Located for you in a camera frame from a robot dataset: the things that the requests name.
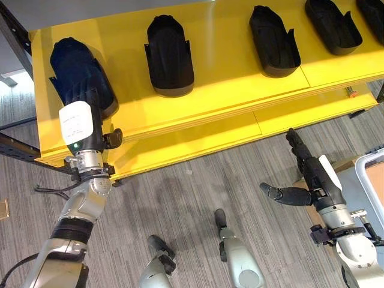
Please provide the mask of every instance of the white label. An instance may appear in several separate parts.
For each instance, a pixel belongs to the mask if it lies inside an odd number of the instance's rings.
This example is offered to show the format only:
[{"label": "white label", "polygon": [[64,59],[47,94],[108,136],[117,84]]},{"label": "white label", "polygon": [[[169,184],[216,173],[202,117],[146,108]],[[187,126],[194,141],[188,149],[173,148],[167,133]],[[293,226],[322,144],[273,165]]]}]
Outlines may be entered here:
[{"label": "white label", "polygon": [[59,111],[61,135],[66,145],[90,136],[94,131],[91,107],[87,102],[76,101]]},{"label": "white label", "polygon": [[332,180],[332,182],[340,189],[342,190],[340,180],[337,177],[337,174],[335,170],[333,169],[332,165],[328,161],[327,157],[325,155],[321,155],[319,157],[319,161],[321,165],[324,167],[325,171],[327,172],[328,176]]}]

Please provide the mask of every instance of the black bracket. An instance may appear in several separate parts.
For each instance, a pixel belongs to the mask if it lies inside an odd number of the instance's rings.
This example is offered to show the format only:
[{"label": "black bracket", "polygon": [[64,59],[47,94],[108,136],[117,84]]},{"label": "black bracket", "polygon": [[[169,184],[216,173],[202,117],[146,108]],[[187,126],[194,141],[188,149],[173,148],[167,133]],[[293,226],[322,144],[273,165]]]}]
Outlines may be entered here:
[{"label": "black bracket", "polygon": [[334,241],[336,241],[337,238],[358,233],[365,233],[365,228],[354,227],[333,232],[327,228],[323,228],[321,225],[314,225],[311,227],[311,238],[317,245],[322,244],[334,246]]}]

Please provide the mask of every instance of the silver robot leg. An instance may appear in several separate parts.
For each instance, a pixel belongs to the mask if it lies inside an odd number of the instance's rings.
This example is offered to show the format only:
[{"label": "silver robot leg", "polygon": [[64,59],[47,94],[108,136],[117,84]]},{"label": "silver robot leg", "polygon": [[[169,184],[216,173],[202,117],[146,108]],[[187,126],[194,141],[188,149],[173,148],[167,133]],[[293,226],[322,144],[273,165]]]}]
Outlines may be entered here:
[{"label": "silver robot leg", "polygon": [[227,228],[222,209],[216,210],[215,220],[221,239],[221,261],[228,263],[233,285],[236,288],[265,288],[265,279],[255,258],[244,243]]},{"label": "silver robot leg", "polygon": [[148,245],[157,253],[148,263],[140,276],[140,288],[172,288],[168,275],[176,269],[173,262],[175,253],[158,236],[152,235],[148,238]]}]

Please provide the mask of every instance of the black cable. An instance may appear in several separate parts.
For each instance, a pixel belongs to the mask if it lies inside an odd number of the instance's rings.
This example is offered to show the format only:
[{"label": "black cable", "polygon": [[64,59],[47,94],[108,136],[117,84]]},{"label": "black cable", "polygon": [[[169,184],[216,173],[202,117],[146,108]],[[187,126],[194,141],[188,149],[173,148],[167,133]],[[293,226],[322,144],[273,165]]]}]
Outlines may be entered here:
[{"label": "black cable", "polygon": [[63,196],[61,193],[68,191],[68,190],[72,190],[73,188],[76,188],[76,187],[80,186],[81,184],[83,184],[84,182],[91,180],[91,179],[94,179],[94,178],[109,178],[109,176],[108,175],[92,175],[90,177],[86,177],[86,178],[82,179],[81,181],[79,181],[79,182],[77,182],[71,186],[68,186],[67,188],[63,188],[63,189],[40,188],[39,185],[36,185],[34,187],[34,191],[38,192],[38,193],[57,194],[57,195],[59,195],[59,193],[60,193],[60,196]]},{"label": "black cable", "polygon": [[9,278],[9,276],[11,275],[11,273],[19,266],[29,262],[29,261],[32,261],[34,259],[36,259],[38,256],[38,253],[36,254],[33,254],[33,255],[30,255],[28,256],[27,258],[24,258],[23,260],[19,261],[16,265],[14,265],[7,273],[6,275],[4,276],[4,278],[2,279],[1,283],[0,283],[0,288],[4,288],[5,287],[5,284]]}]

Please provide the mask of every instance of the yellow shelf board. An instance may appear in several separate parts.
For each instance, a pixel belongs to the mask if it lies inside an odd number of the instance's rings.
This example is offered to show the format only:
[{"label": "yellow shelf board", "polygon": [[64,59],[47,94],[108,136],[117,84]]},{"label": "yellow shelf board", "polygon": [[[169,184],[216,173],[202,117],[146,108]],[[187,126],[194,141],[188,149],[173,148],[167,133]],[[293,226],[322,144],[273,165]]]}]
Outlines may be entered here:
[{"label": "yellow shelf board", "polygon": [[349,98],[345,89],[322,93],[254,111],[264,136],[324,121],[377,105],[366,85],[352,87],[359,96]]},{"label": "yellow shelf board", "polygon": [[[285,101],[384,77],[384,47],[374,39],[355,2],[336,0],[352,10],[364,42],[346,56],[329,54],[305,15],[305,0],[217,0],[135,11],[48,27],[31,32],[35,102],[43,154],[65,150],[58,110],[62,103],[49,82],[53,45],[74,37],[87,44],[104,67],[119,102],[103,131],[121,128],[135,141],[212,121],[251,113]],[[278,13],[295,29],[302,66],[284,78],[262,74],[248,24],[255,5]],[[180,98],[156,94],[149,79],[144,43],[154,16],[171,14],[191,41],[195,88]]]},{"label": "yellow shelf board", "polygon": [[[359,91],[355,98],[349,98],[344,91],[310,96],[305,101],[293,100],[254,113],[125,142],[117,149],[105,151],[103,157],[115,166],[112,179],[116,180],[377,105],[365,85],[353,88]],[[39,161],[59,167],[68,155],[65,148],[43,154]]]},{"label": "yellow shelf board", "polygon": [[[191,127],[147,139],[125,142],[119,148],[105,150],[104,160],[115,166],[116,175],[144,172],[186,157],[204,155],[251,141],[261,134],[253,113]],[[60,167],[71,155],[67,148],[42,154],[38,161]]]}]

